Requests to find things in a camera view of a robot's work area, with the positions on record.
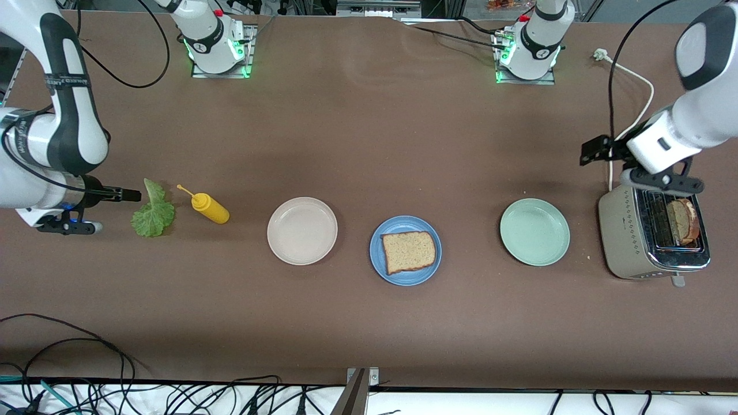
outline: green plate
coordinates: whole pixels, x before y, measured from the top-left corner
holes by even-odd
[[[569,248],[564,215],[540,199],[521,199],[510,205],[500,221],[500,235],[515,258],[536,267],[553,264]]]

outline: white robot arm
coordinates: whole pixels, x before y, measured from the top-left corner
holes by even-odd
[[[687,92],[671,106],[613,142],[600,136],[582,146],[580,164],[623,160],[621,182],[678,196],[699,193],[701,180],[689,177],[692,156],[738,136],[738,4],[705,11],[682,33],[675,57]],[[613,156],[607,154],[613,150]],[[673,166],[683,162],[679,173]]]
[[[77,35],[53,0],[0,0],[0,32],[41,63],[54,114],[0,108],[0,208],[15,208],[44,232],[95,233],[82,221],[100,200],[140,200],[140,193],[107,188],[86,173],[108,155]],[[77,218],[69,215],[77,212]]]
[[[514,45],[500,59],[500,64],[525,80],[546,75],[561,50],[561,41],[574,21],[574,13],[571,0],[538,0],[530,20],[506,28],[513,32]]]
[[[207,0],[155,0],[182,31],[190,59],[210,74],[231,70],[245,57],[239,40],[244,24],[222,10],[213,11]]]

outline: plate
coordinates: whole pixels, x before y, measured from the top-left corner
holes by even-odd
[[[540,199],[521,199],[508,206],[500,221],[505,248],[528,265],[544,267],[569,248],[569,225],[556,207]]]
[[[422,232],[424,230],[430,233],[435,244],[435,262],[433,262],[433,265],[425,267],[422,270],[403,271],[388,275],[387,257],[384,255],[382,235],[413,231]],[[374,235],[372,235],[371,241],[369,242],[369,257],[371,258],[371,264],[379,276],[392,284],[411,287],[427,281],[428,278],[433,276],[438,266],[441,265],[441,239],[438,237],[435,229],[423,219],[414,216],[395,216],[384,221],[374,231]]]
[[[318,199],[297,197],[272,214],[266,239],[277,258],[292,265],[310,265],[328,255],[336,243],[338,221]]]

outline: toaster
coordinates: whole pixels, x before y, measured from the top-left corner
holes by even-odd
[[[658,191],[621,185],[599,200],[600,233],[607,267],[620,278],[642,280],[672,277],[684,286],[683,274],[704,269],[710,263],[705,225],[697,197],[692,202],[700,222],[700,235],[679,245],[666,205],[679,199]]]

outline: white plate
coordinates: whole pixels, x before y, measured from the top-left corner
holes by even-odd
[[[272,214],[266,239],[277,258],[292,265],[309,265],[328,255],[336,243],[338,221],[318,199],[297,197]]]

